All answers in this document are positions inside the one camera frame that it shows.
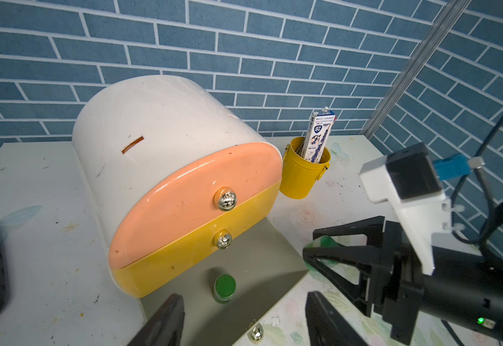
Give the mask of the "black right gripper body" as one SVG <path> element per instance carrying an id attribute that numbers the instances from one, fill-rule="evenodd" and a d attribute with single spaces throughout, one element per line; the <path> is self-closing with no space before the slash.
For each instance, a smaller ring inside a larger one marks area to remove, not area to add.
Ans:
<path id="1" fill-rule="evenodd" d="M 436 247 L 436 269 L 424 275 L 401 226 L 367 220 L 363 313 L 380 314 L 391 336 L 408 344 L 424 312 L 503 341 L 503 269 L 481 256 Z"/>

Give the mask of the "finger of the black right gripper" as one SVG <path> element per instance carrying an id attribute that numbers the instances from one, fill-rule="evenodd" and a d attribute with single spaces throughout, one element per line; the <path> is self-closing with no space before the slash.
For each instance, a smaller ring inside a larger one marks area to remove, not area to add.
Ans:
<path id="1" fill-rule="evenodd" d="M 385 217 L 376 216 L 361 221 L 331 226 L 313 231 L 313 240 L 321 236 L 366 236 L 368 246 L 380 247 L 383 240 Z"/>
<path id="2" fill-rule="evenodd" d="M 305 247 L 303 259 L 364 316 L 376 305 L 381 250 L 375 246 Z"/>

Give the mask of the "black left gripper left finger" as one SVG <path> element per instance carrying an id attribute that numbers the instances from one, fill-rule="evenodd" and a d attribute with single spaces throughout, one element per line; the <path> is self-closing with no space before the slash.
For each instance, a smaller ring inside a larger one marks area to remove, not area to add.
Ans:
<path id="1" fill-rule="evenodd" d="M 179 346 L 185 321 L 184 299 L 172 294 L 127 344 L 128 346 Z"/>

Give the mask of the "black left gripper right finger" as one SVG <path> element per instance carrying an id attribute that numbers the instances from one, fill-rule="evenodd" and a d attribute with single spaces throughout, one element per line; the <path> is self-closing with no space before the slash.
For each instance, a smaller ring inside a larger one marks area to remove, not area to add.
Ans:
<path id="1" fill-rule="evenodd" d="M 319 291 L 308 293 L 305 312 L 311 345 L 368 345 Z"/>

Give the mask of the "orange top drawer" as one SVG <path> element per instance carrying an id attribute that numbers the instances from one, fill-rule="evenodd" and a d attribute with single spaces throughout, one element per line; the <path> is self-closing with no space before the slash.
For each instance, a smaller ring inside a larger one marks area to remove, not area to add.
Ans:
<path id="1" fill-rule="evenodd" d="M 124 268 L 220 216 L 214 198 L 222 187 L 232 189 L 241 205 L 281 176 L 281 154 L 268 142 L 233 146 L 194 161 L 153 187 L 124 217 L 110 245 L 110 267 Z"/>

